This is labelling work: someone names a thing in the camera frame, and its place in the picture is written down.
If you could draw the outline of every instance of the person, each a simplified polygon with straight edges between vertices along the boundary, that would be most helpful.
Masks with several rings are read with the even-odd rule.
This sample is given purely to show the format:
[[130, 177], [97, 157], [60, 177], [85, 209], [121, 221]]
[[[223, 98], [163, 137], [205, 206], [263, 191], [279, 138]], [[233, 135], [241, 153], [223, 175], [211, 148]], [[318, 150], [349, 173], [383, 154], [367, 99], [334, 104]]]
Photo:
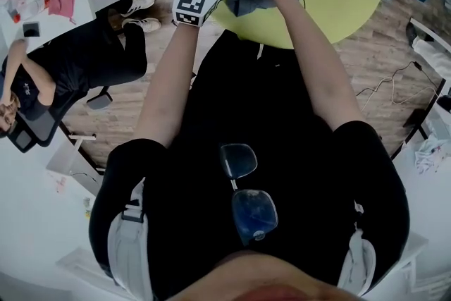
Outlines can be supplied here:
[[451, 80], [451, 56], [445, 51], [439, 50], [430, 35], [426, 34], [422, 39], [414, 25], [409, 22], [406, 27], [406, 36], [415, 53], [422, 56], [440, 77]]
[[[121, 0], [111, 6], [123, 17], [149, 8], [155, 0]], [[147, 69], [144, 34], [158, 30], [154, 18], [122, 22], [127, 42], [125, 51], [108, 22], [109, 8], [97, 13], [92, 22], [53, 39], [49, 45], [25, 52], [26, 41], [12, 43], [3, 63], [4, 83], [0, 100], [0, 131], [11, 129], [20, 110], [27, 119], [38, 119], [55, 98], [66, 92], [86, 92], [90, 88], [117, 85], [141, 78]]]
[[[152, 299], [137, 291], [146, 280], [155, 300], [357, 300], [336, 287], [357, 257], [356, 228], [376, 253], [365, 283], [400, 258], [409, 210], [393, 163], [324, 34], [298, 0], [274, 1], [294, 50], [263, 46], [257, 58], [260, 44], [226, 30], [190, 90], [199, 29], [180, 23], [133, 139], [109, 155], [89, 237], [103, 270], [138, 300]], [[238, 188], [267, 192], [278, 215], [275, 229], [246, 246], [219, 156], [236, 144], [258, 161]], [[128, 215], [139, 207], [141, 216]], [[116, 228], [126, 221], [131, 234]], [[141, 237], [145, 259], [126, 248]]]

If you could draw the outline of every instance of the black phone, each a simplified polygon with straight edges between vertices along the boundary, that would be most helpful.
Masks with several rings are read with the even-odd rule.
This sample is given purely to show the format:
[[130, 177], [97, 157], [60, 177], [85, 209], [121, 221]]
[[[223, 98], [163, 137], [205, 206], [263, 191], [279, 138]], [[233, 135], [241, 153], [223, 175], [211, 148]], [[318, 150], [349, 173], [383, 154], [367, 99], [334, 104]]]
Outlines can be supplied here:
[[41, 32], [39, 31], [39, 23], [23, 23], [22, 29], [23, 36], [25, 38], [41, 36]]

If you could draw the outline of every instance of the yellow-green round table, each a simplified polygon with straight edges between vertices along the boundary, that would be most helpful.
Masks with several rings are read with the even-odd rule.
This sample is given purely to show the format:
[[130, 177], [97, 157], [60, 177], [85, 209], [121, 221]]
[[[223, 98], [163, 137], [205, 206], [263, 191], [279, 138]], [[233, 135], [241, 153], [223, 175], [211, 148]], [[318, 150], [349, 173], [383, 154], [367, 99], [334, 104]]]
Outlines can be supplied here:
[[[356, 32], [374, 13], [380, 0], [305, 0], [306, 9], [331, 43]], [[225, 29], [243, 39], [272, 47], [292, 49], [282, 15], [276, 8], [257, 9], [239, 18], [222, 1], [213, 12]]]

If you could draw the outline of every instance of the white sneaker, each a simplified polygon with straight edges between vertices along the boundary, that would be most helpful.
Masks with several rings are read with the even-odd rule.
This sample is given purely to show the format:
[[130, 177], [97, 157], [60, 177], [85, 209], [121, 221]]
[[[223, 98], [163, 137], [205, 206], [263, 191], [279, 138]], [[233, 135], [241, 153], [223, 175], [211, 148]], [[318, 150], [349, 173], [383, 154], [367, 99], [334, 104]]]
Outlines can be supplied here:
[[125, 24], [136, 24], [142, 28], [144, 33], [150, 33], [161, 28], [160, 21], [155, 18], [145, 18], [142, 20], [125, 19], [122, 22], [122, 27], [124, 27]]
[[124, 18], [127, 18], [128, 16], [131, 16], [135, 11], [141, 10], [141, 9], [147, 9], [153, 6], [155, 3], [155, 0], [133, 0], [132, 6], [130, 9], [128, 9], [128, 12], [126, 14], [121, 14]]

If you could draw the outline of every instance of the wooden floor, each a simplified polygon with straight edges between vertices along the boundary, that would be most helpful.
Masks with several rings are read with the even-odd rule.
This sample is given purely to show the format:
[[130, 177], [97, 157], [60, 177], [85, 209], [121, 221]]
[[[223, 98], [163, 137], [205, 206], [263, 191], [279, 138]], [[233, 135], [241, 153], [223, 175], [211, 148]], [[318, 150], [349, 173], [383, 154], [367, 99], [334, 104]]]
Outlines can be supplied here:
[[[141, 18], [152, 16], [163, 23], [159, 31], [148, 34], [146, 38], [149, 62], [146, 76], [133, 83], [112, 87], [110, 93], [113, 103], [107, 109], [92, 111], [85, 105], [86, 99], [82, 99], [63, 119], [67, 128], [74, 133], [97, 134], [95, 142], [86, 142], [83, 147], [100, 166], [104, 166], [114, 147], [127, 142], [132, 136], [152, 73], [175, 29], [171, 25], [171, 6], [172, 0], [157, 0], [150, 9], [136, 13]], [[411, 16], [423, 21], [445, 39], [451, 40], [451, 14], [444, 9], [442, 0], [428, 0], [426, 4], [415, 0], [382, 0], [362, 29], [335, 46], [356, 93], [365, 87], [374, 88], [382, 78], [391, 76], [396, 69], [413, 60], [423, 65], [436, 84], [440, 82], [440, 77], [413, 52], [406, 41], [404, 29]], [[120, 28], [117, 14], [111, 14], [111, 23]], [[195, 70], [222, 31], [213, 22], [202, 27]], [[395, 82], [397, 102], [431, 85], [426, 76], [413, 66], [399, 72]], [[99, 90], [92, 90], [88, 97], [98, 92]], [[409, 130], [402, 125], [413, 109], [426, 108], [433, 96], [431, 90], [426, 90], [410, 102], [398, 106], [391, 103], [391, 93], [390, 83], [381, 85], [379, 92], [371, 98], [364, 110], [366, 119], [378, 131], [389, 153], [393, 153], [406, 138]], [[358, 97], [361, 106], [370, 94], [365, 92]]]

